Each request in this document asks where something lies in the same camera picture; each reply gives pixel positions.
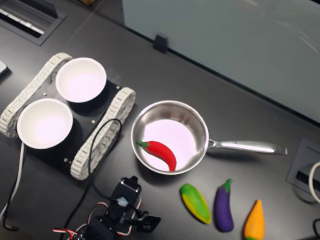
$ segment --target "stainless steel saucepan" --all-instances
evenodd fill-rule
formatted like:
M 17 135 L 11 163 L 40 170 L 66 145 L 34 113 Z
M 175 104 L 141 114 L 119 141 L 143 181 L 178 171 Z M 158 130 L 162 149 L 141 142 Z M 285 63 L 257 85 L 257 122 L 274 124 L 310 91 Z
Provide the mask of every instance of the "stainless steel saucepan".
M 169 171 L 164 161 L 145 152 L 136 144 L 137 140 L 158 141 L 169 147 L 176 157 L 175 171 Z M 131 130 L 131 144 L 142 164 L 164 175 L 182 174 L 193 169 L 210 148 L 261 154 L 287 154 L 285 147 L 267 142 L 211 140 L 206 123 L 200 114 L 191 106 L 172 100 L 153 103 L 138 115 Z

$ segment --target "green stem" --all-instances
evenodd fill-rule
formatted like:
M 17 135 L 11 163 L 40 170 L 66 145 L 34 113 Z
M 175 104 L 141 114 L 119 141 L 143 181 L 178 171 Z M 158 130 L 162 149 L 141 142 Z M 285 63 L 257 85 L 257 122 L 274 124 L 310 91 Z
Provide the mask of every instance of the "green stem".
M 225 184 L 223 184 L 220 188 L 225 188 L 225 191 L 226 191 L 227 193 L 229 193 L 229 192 L 230 192 L 230 188 L 231 188 L 231 186 L 230 186 L 231 183 L 232 183 L 232 179 L 229 178 L 229 179 L 225 182 Z
M 140 145 L 140 146 L 143 147 L 144 149 L 146 149 L 147 147 L 150 146 L 150 144 L 149 144 L 147 141 L 137 140 L 137 141 L 136 141 L 136 144 Z

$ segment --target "white bowl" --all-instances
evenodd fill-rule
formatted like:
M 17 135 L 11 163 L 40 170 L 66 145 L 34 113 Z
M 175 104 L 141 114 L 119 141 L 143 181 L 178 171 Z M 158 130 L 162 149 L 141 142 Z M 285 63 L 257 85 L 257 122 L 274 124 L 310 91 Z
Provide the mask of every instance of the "white bowl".
M 106 70 L 99 62 L 92 58 L 80 57 L 60 68 L 55 86 L 67 101 L 84 103 L 97 97 L 106 86 L 106 82 Z
M 67 105 L 44 98 L 28 105 L 20 114 L 17 133 L 33 149 L 48 149 L 61 143 L 71 131 L 74 118 Z

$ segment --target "white tread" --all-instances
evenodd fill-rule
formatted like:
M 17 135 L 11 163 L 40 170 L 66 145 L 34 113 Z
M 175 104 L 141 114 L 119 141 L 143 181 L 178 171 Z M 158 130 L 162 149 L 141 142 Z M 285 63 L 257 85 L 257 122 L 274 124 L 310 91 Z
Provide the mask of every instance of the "white tread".
M 0 115 L 0 133 L 10 138 L 16 138 L 17 121 L 22 110 L 27 106 L 28 100 L 36 93 L 45 81 L 51 81 L 60 67 L 70 61 L 72 57 L 64 52 L 52 56 L 42 67 L 32 81 L 22 90 L 19 95 L 5 108 Z
M 70 173 L 74 178 L 84 180 L 88 177 L 89 151 L 97 131 L 109 119 L 119 119 L 121 123 L 124 123 L 134 106 L 135 100 L 136 92 L 128 87 L 122 88 L 115 95 L 102 120 L 74 157 L 70 168 Z M 119 127 L 118 122 L 111 121 L 105 125 L 96 137 L 92 149 L 91 172 L 95 170 L 98 163 L 106 153 L 108 147 L 115 138 Z

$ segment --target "toy vegetable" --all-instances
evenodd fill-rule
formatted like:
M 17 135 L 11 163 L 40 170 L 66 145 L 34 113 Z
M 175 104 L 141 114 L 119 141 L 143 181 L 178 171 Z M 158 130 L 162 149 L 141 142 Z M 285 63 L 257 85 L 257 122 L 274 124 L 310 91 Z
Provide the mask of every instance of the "toy vegetable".
M 201 193 L 192 185 L 186 183 L 180 189 L 185 206 L 200 221 L 211 223 L 211 213 Z
M 246 240 L 263 240 L 265 218 L 261 200 L 257 200 L 244 226 Z
M 234 229 L 234 221 L 230 209 L 230 184 L 228 179 L 220 186 L 215 195 L 214 220 L 219 231 L 223 233 L 231 232 Z
M 176 170 L 177 160 L 174 153 L 166 145 L 158 141 L 136 141 L 148 154 L 151 154 L 168 164 L 169 171 Z

